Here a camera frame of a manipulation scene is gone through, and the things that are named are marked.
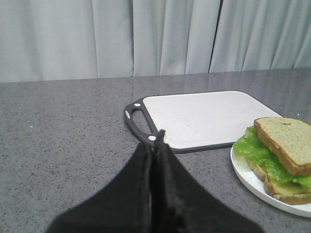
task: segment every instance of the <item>plate rim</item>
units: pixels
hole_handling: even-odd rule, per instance
[[[264,202],[274,206],[275,208],[278,208],[280,210],[283,210],[285,212],[303,216],[303,217],[311,217],[311,203],[309,204],[301,204],[301,205],[289,205],[287,203],[281,202],[268,194],[265,193],[263,190],[263,182],[258,179],[258,177],[255,175],[255,173],[251,170],[251,168],[247,165],[247,167],[238,164],[238,161],[236,159],[236,155],[234,152],[233,147],[231,147],[230,150],[230,158],[231,162],[234,168],[234,171],[236,175],[238,176],[239,180],[242,182],[242,184],[251,191],[255,196],[263,200]],[[252,172],[251,173],[251,180],[249,175],[246,174],[246,172]]]

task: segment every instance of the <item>bread slice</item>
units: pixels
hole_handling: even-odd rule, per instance
[[[311,188],[303,188],[293,182],[279,183],[270,179],[259,165],[250,160],[247,162],[256,176],[263,182],[264,190],[269,196],[291,205],[311,203]]]
[[[259,139],[293,175],[311,175],[311,125],[297,119],[263,117],[254,121]]]

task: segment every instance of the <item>white plate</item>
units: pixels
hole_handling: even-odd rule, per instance
[[[288,213],[311,217],[311,203],[304,205],[289,205],[270,197],[263,189],[263,182],[257,178],[243,157],[235,155],[233,148],[231,148],[230,157],[238,178],[246,186],[246,188],[248,188],[257,197]]]

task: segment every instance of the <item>handle hole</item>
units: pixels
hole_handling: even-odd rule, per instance
[[[141,110],[136,110],[132,113],[132,120],[137,127],[146,134],[151,134],[152,131],[147,123],[147,120]]]

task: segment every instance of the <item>cutting board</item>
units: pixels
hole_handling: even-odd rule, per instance
[[[142,111],[151,129],[144,133],[133,121]],[[231,147],[259,117],[281,117],[252,96],[239,91],[220,91],[141,98],[124,110],[136,136],[153,146],[165,130],[165,143],[175,153]]]

